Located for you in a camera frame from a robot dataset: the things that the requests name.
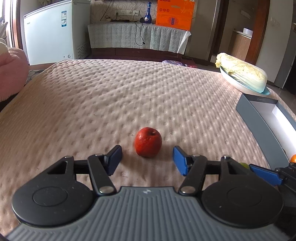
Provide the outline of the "green round fruit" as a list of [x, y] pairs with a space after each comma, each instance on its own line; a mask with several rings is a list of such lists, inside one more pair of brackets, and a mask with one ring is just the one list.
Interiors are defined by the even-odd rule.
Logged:
[[250, 169], [249, 165], [247, 163], [240, 163], [243, 167]]

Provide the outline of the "orange tangerine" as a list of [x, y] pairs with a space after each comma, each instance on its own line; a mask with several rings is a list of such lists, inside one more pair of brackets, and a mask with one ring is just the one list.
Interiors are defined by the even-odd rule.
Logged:
[[296, 163], [296, 154], [291, 157], [290, 163]]

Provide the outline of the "grey cardboard box lid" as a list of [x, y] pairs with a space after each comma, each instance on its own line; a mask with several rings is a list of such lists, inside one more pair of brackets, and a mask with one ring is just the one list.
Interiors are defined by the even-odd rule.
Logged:
[[295, 155], [295, 120], [279, 101], [242, 94], [236, 110], [252, 132], [271, 169], [285, 168]]

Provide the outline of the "red apple with stem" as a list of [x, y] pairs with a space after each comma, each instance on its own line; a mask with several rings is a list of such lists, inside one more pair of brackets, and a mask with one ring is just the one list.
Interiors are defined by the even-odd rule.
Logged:
[[161, 147], [161, 134], [154, 128], [142, 128], [135, 136], [134, 149], [141, 157], [154, 158], [159, 153]]

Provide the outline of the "wooden kitchen cabinet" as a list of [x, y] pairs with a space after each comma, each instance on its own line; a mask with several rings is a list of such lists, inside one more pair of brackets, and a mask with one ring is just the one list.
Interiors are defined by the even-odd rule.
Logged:
[[233, 30], [227, 54], [245, 61], [250, 43], [250, 35]]

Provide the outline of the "pink quilted table cover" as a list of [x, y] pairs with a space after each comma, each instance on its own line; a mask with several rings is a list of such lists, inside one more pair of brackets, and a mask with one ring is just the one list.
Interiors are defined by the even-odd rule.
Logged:
[[[111, 177], [117, 188], [178, 188], [184, 178], [171, 158], [174, 146], [268, 167], [236, 111], [240, 96], [221, 73], [203, 69], [127, 60], [52, 65], [1, 111], [1, 233], [18, 225], [15, 191], [67, 155], [81, 160], [121, 145], [123, 159]], [[154, 158], [134, 149], [145, 127], [162, 137]]]

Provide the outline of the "napa cabbage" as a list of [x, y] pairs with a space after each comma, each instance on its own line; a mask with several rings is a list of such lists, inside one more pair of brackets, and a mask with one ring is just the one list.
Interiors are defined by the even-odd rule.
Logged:
[[244, 83], [256, 92], [263, 92], [267, 84], [267, 74], [259, 67], [242, 61], [226, 53], [219, 53], [216, 57], [217, 68], [222, 66], [227, 74]]

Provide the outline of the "light blue cartoon plate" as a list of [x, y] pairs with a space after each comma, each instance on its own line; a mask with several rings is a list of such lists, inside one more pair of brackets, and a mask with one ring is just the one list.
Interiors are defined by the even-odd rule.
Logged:
[[236, 78], [230, 76], [229, 74], [226, 73], [224, 68], [222, 66], [219, 67], [220, 72], [223, 76], [223, 78], [233, 87], [235, 87], [237, 90], [241, 91], [244, 94], [250, 94], [250, 95], [256, 95], [256, 96], [262, 96], [262, 97], [267, 97], [270, 95], [270, 91], [267, 87], [265, 87], [263, 92], [256, 92], [253, 89], [249, 88], [247, 85], [244, 83], [238, 81]]

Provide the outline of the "pink plush toy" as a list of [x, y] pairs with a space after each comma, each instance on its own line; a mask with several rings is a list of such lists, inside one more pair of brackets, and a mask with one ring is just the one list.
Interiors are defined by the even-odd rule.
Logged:
[[22, 90], [29, 69], [27, 57], [22, 49], [10, 48], [1, 42], [1, 101]]

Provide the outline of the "purple plastic object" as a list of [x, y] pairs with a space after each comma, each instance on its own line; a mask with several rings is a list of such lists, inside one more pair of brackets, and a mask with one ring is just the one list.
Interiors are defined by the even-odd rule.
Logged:
[[176, 60], [164, 60], [162, 62], [167, 64], [172, 64], [172, 65], [186, 66], [186, 64], [183, 64], [182, 62], [176, 61]]

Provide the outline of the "white chest freezer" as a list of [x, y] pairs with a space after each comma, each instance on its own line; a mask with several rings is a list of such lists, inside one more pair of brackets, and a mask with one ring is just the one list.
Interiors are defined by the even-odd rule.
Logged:
[[24, 15], [29, 64], [86, 58], [89, 24], [90, 1], [60, 1]]

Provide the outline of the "cloth covered tv cabinet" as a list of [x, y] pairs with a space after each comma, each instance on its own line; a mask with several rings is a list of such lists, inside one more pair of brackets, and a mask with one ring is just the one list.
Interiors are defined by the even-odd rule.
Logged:
[[88, 25], [90, 46], [150, 49], [185, 53], [190, 31], [136, 22], [100, 22]]

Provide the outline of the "orange gift bag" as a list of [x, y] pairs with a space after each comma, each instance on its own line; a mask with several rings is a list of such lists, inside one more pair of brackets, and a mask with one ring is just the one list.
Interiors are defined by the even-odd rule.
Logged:
[[189, 31], [195, 1], [158, 0], [156, 25]]

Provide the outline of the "blue glass bottle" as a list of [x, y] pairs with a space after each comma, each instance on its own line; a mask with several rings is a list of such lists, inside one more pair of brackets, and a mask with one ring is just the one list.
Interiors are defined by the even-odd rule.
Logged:
[[146, 24], [152, 23], [151, 6], [152, 6], [152, 3], [149, 1], [147, 3], [147, 12], [146, 12], [145, 16], [143, 17], [144, 23], [146, 23]]

